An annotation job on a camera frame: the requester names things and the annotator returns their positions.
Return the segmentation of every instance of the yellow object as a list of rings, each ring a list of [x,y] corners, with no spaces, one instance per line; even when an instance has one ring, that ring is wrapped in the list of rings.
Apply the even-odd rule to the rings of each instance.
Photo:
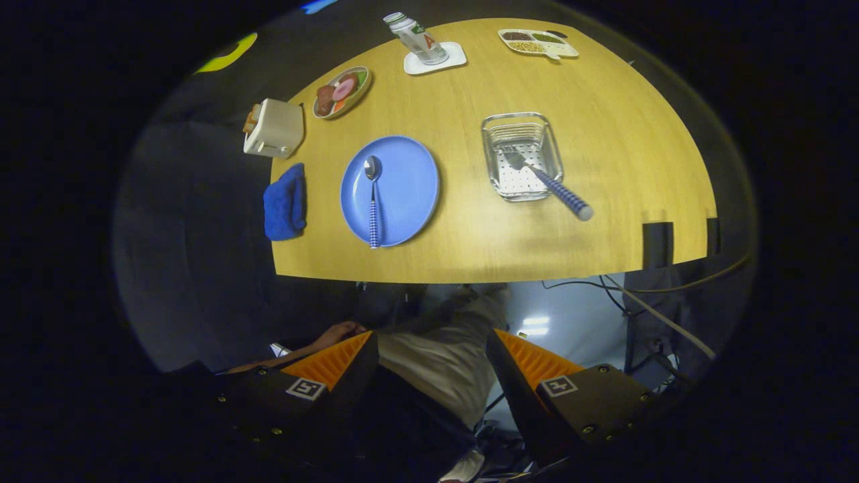
[[[367,343],[372,331],[367,331],[327,349],[316,352],[312,356],[288,365],[280,371],[296,377],[304,377],[311,381],[323,382],[328,390],[333,390],[337,381],[346,371],[352,360],[364,344]]]
[[[516,366],[522,375],[525,376],[528,386],[531,386],[531,390],[536,390],[540,382],[546,379],[567,376],[585,369],[581,365],[573,364],[554,352],[537,347],[521,337],[514,336],[512,333],[506,333],[498,329],[495,329],[495,333],[498,334],[498,338],[501,339],[507,347],[507,351],[513,356]]]
[[[224,67],[227,67],[228,65],[235,62],[239,57],[241,57],[241,54],[247,52],[247,49],[251,48],[253,42],[256,39],[256,33],[248,35],[244,39],[238,41],[239,45],[235,48],[235,50],[233,50],[227,55],[213,58],[194,73],[199,74],[200,72],[214,72],[215,70],[221,70]]]
[[[498,38],[502,28],[564,32],[580,55],[558,62],[522,56]],[[289,100],[312,106],[319,86],[355,65],[374,74],[373,88],[348,114],[308,118],[302,146],[271,165],[272,182],[297,162],[307,176],[304,235],[271,244],[278,275],[479,283],[628,272],[643,268],[642,224],[652,222],[673,222],[673,263],[707,255],[707,218],[716,216],[716,202],[698,147],[677,113],[622,58],[546,21],[477,19],[432,32],[462,45],[468,63],[410,76],[403,71],[408,50],[394,39],[333,65]],[[521,111],[551,122],[564,184],[593,206],[591,220],[579,221],[554,196],[509,203],[492,189],[480,123]],[[420,233],[371,251],[343,218],[340,182],[363,146],[391,135],[429,149],[441,191]]]

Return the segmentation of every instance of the blue checkered handle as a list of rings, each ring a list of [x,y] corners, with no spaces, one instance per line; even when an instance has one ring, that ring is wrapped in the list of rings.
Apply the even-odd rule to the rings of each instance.
[[[378,248],[379,247],[379,223],[377,218],[379,217],[375,199],[370,200],[370,248]]]
[[[564,185],[550,178],[545,171],[542,169],[536,169],[533,166],[529,166],[529,168],[537,175],[539,180],[543,181],[543,184],[545,184],[552,193],[555,193],[561,201],[563,201],[564,204],[567,205],[567,207],[570,208],[577,217],[579,217],[580,220],[586,222],[594,215],[594,209],[591,208],[590,205],[585,203],[583,199],[577,197],[575,193],[568,190]]]

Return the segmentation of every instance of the khaki pants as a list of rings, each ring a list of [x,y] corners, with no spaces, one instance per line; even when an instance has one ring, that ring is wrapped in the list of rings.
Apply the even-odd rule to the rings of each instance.
[[[493,328],[506,328],[508,298],[507,289],[484,296],[460,290],[433,313],[380,331],[379,364],[472,429],[496,380],[486,338]]]

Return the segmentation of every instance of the metal strainer basket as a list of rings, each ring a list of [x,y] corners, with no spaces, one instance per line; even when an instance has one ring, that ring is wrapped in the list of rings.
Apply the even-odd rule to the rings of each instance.
[[[495,191],[508,201],[530,201],[549,196],[549,190],[527,168],[513,169],[503,148],[516,148],[535,168],[554,180],[564,177],[561,156],[549,120],[540,113],[496,114],[481,125],[489,180]]]

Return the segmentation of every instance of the bottle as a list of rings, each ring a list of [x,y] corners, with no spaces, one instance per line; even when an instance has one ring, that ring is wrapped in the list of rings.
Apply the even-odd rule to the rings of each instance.
[[[448,60],[449,54],[444,47],[436,42],[432,35],[421,27],[421,24],[402,12],[394,12],[383,20],[391,28],[391,32],[397,35],[424,64],[440,64]]]

